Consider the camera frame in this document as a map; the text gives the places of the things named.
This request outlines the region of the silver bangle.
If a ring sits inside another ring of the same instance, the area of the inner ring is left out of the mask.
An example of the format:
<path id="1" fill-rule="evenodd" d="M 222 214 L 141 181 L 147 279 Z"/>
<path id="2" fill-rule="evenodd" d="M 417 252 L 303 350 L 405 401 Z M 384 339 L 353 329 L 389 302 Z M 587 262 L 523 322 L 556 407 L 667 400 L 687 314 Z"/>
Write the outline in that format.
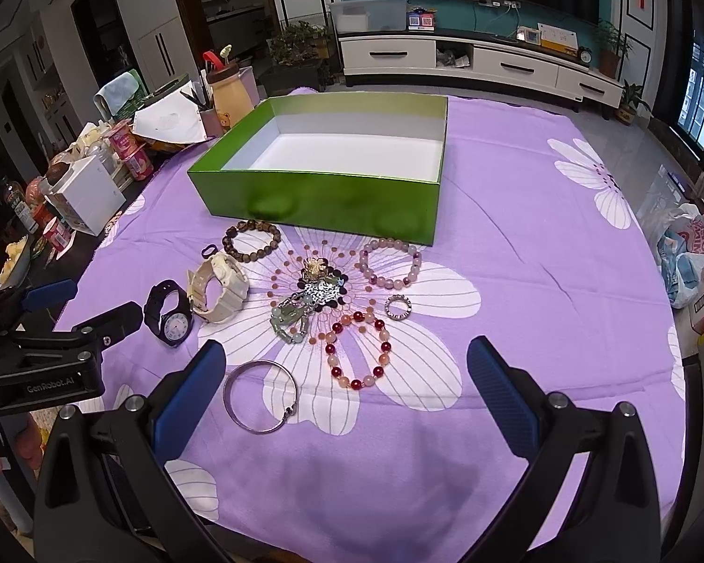
<path id="1" fill-rule="evenodd" d="M 261 379 L 254 379 L 255 391 L 260 395 L 260 403 L 263 409 L 272 417 L 273 423 L 270 426 L 253 426 L 246 423 L 243 417 L 237 412 L 234 403 L 234 393 L 243 400 L 246 396 L 246 388 L 240 385 L 241 380 L 245 380 L 251 373 L 257 373 L 264 369 Z M 300 387 L 295 376 L 286 366 L 279 362 L 270 360 L 254 360 L 244 362 L 225 373 L 222 388 L 222 404 L 237 428 L 252 434 L 253 436 L 268 436 L 275 434 L 287 425 L 292 417 L 295 417 L 300 403 Z"/>

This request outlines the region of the potted plant left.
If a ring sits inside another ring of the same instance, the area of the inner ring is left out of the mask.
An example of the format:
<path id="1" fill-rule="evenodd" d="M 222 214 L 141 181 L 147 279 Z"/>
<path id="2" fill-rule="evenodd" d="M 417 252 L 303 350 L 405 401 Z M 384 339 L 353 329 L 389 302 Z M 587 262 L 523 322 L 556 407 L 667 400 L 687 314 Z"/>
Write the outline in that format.
<path id="1" fill-rule="evenodd" d="M 329 79 L 329 33 L 325 25 L 288 23 L 268 41 L 270 68 L 260 82 L 270 97 L 297 88 L 323 91 Z"/>

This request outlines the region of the pen holder cup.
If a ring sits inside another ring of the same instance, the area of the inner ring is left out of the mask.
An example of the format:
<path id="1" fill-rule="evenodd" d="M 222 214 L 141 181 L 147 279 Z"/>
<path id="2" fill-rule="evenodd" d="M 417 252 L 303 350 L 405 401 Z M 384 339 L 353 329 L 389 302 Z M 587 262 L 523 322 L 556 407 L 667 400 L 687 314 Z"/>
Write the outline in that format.
<path id="1" fill-rule="evenodd" d="M 200 120 L 207 137 L 221 137 L 225 130 L 218 118 L 213 95 L 209 93 L 207 84 L 202 79 L 192 80 L 191 87 L 188 90 L 182 90 L 180 94 L 198 107 Z"/>

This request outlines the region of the plastic bag of snacks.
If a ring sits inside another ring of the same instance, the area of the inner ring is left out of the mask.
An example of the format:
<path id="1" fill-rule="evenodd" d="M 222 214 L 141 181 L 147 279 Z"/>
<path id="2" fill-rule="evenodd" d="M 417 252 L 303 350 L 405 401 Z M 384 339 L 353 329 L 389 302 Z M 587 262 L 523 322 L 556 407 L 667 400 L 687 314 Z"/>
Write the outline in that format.
<path id="1" fill-rule="evenodd" d="M 670 306 L 686 308 L 704 282 L 704 213 L 694 204 L 659 208 L 641 227 Z"/>

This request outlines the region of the green cardboard box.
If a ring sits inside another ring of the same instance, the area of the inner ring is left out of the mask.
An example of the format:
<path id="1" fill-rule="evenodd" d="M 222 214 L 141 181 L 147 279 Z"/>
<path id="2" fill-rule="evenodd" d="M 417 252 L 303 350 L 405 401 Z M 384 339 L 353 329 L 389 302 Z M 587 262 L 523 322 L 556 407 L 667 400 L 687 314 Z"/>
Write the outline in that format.
<path id="1" fill-rule="evenodd" d="M 420 93 L 268 98 L 188 175 L 214 216 L 429 245 L 447 113 L 445 97 Z"/>

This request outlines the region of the purple floral tablecloth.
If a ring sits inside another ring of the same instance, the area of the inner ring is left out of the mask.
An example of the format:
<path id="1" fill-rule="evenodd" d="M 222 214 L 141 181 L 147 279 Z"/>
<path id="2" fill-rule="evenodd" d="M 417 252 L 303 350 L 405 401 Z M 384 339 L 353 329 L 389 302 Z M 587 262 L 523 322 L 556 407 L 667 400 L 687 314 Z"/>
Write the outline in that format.
<path id="1" fill-rule="evenodd" d="M 165 164 L 95 251 L 64 308 L 68 329 L 179 285 L 204 249 L 232 245 L 244 308 L 193 320 L 179 347 L 147 327 L 107 350 L 119 408 L 182 369 L 209 339 L 226 370 L 270 360 L 300 387 L 295 417 L 253 436 L 222 404 L 223 375 L 166 473 L 198 515 L 314 562 L 454 562 L 518 485 L 513 455 L 468 373 L 485 335 L 540 389 L 584 408 L 635 407 L 656 475 L 656 515 L 681 480 L 684 403 L 663 278 L 636 219 L 659 161 L 638 126 L 445 97 L 446 151 L 432 244 L 214 216 L 188 170 Z M 301 344 L 270 325 L 282 300 L 310 308 Z"/>

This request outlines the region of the potted plant right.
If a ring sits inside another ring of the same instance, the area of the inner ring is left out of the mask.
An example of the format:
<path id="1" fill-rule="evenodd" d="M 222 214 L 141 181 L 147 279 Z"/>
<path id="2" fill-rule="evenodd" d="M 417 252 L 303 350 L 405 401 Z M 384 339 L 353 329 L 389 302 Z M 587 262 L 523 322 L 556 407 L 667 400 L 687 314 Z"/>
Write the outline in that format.
<path id="1" fill-rule="evenodd" d="M 618 79 L 624 60 L 632 50 L 632 41 L 610 21 L 600 19 L 595 28 L 595 39 L 599 47 L 599 71 L 611 79 Z"/>

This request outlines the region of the potted plant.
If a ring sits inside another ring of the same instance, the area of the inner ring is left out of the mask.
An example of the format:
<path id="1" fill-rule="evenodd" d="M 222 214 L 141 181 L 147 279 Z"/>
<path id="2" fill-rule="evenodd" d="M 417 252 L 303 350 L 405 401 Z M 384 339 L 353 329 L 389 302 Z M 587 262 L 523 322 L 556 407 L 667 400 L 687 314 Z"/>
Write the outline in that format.
<path id="1" fill-rule="evenodd" d="M 632 41 L 610 21 L 600 19 L 595 28 L 595 39 L 599 47 L 599 71 L 611 79 L 618 79 L 624 60 L 632 50 Z"/>
<path id="2" fill-rule="evenodd" d="M 329 33 L 325 25 L 288 23 L 268 41 L 270 68 L 260 82 L 270 97 L 297 88 L 323 91 L 329 79 Z"/>

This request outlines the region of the cream white wristwatch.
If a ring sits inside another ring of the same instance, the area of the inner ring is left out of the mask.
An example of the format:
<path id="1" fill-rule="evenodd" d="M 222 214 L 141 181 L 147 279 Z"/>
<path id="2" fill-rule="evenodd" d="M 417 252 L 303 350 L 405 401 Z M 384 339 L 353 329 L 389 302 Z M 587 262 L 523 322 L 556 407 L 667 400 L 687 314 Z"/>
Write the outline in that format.
<path id="1" fill-rule="evenodd" d="M 222 323 L 235 317 L 248 300 L 250 282 L 240 263 L 218 251 L 195 271 L 188 272 L 191 310 L 207 323 Z"/>

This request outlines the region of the white TV cabinet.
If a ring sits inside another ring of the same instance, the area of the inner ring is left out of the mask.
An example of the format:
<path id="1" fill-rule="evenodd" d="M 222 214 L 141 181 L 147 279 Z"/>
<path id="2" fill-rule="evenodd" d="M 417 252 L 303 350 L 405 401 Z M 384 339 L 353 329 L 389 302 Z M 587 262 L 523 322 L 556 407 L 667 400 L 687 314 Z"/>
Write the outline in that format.
<path id="1" fill-rule="evenodd" d="M 615 108 L 623 86 L 583 64 L 528 46 L 433 34 L 356 34 L 339 38 L 344 75 L 411 75 L 539 91 Z"/>

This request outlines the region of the white small box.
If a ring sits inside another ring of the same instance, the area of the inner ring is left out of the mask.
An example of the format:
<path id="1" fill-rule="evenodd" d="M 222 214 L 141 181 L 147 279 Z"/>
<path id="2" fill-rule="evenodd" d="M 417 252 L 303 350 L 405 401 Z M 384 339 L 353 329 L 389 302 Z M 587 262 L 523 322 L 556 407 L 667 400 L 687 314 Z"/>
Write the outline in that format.
<path id="1" fill-rule="evenodd" d="M 98 236 L 124 204 L 124 196 L 97 156 L 75 161 L 46 199 L 73 230 Z"/>

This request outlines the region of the yellow bear bottle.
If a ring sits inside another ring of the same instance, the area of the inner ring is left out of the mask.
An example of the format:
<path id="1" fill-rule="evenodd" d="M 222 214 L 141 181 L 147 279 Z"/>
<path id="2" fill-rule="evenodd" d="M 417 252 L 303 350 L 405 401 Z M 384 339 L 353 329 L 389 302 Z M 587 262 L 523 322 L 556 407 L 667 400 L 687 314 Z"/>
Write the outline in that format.
<path id="1" fill-rule="evenodd" d="M 254 109 L 241 80 L 239 62 L 230 59 L 230 52 L 231 46 L 227 45 L 218 55 L 213 51 L 203 54 L 206 82 L 211 88 L 214 112 L 222 129 L 232 129 Z"/>

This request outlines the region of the small alarm clock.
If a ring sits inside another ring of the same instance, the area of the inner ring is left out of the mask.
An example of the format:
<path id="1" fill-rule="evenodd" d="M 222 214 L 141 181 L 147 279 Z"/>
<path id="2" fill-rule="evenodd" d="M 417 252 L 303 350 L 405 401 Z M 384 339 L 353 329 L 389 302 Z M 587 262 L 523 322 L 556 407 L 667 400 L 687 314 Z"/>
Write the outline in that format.
<path id="1" fill-rule="evenodd" d="M 593 52 L 591 52 L 590 48 L 580 47 L 579 51 L 577 51 L 577 59 L 581 64 L 590 66 L 593 62 Z"/>

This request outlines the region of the black wristwatch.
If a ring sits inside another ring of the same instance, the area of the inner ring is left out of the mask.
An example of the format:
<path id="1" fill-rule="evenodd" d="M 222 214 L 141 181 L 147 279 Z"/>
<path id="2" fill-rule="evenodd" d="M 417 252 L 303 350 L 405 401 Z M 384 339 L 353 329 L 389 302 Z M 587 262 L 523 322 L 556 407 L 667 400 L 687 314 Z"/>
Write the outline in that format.
<path id="1" fill-rule="evenodd" d="M 175 308 L 164 312 L 165 301 L 175 295 Z M 143 321 L 150 332 L 168 347 L 179 347 L 191 334 L 193 312 L 191 300 L 174 280 L 164 280 L 152 287 L 143 306 Z"/>

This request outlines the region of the green jade pendant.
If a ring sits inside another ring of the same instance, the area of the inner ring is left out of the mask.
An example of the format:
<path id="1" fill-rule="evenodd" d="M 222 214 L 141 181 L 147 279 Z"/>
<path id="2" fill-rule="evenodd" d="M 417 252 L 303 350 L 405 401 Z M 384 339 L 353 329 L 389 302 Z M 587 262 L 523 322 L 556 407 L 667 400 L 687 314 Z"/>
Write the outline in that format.
<path id="1" fill-rule="evenodd" d="M 298 297 L 282 300 L 270 312 L 269 322 L 286 344 L 301 344 L 309 332 L 310 308 Z"/>

